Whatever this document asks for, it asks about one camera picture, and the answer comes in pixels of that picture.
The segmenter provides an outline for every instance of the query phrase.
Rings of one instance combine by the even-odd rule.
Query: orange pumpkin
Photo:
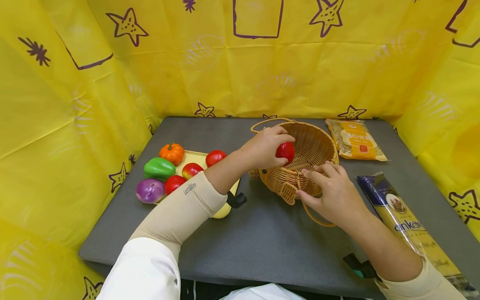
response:
[[[167,144],[158,153],[158,156],[164,158],[178,166],[181,161],[183,160],[183,156],[185,155],[185,150],[179,144]]]

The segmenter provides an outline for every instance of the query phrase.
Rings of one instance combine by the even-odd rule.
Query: pasta package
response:
[[[426,257],[463,296],[478,296],[478,291],[461,274],[422,226],[383,173],[373,176],[358,176],[357,179],[361,189],[388,229],[416,253]]]
[[[363,121],[327,119],[325,122],[341,157],[346,159],[387,160]]]

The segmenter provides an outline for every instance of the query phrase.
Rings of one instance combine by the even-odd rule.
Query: arm sleeve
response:
[[[163,199],[130,237],[161,242],[178,261],[182,243],[227,202],[203,172],[198,173]]]
[[[423,268],[417,278],[393,282],[382,278],[376,282],[388,300],[465,300],[465,297],[423,257]]]
[[[125,244],[97,300],[180,299],[180,273],[172,252],[149,238]]]

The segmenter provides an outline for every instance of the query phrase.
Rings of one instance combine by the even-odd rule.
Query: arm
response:
[[[282,127],[266,128],[162,200],[123,247],[98,299],[179,299],[182,243],[225,204],[226,194],[247,170],[287,163],[275,152],[293,141]]]
[[[343,167],[327,162],[314,167],[314,171],[304,170],[303,175],[320,185],[323,195],[317,199],[297,191],[297,196],[357,242],[388,287],[380,287],[388,299],[465,299],[428,261],[370,213]]]

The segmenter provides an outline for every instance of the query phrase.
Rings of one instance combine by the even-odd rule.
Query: beige arm sleeve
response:
[[[205,177],[198,173],[162,200],[138,226],[129,240],[146,237],[172,251],[178,262],[182,243],[227,202]]]
[[[417,278],[406,282],[392,282],[382,278],[376,282],[388,300],[465,300],[457,289],[425,258]]]

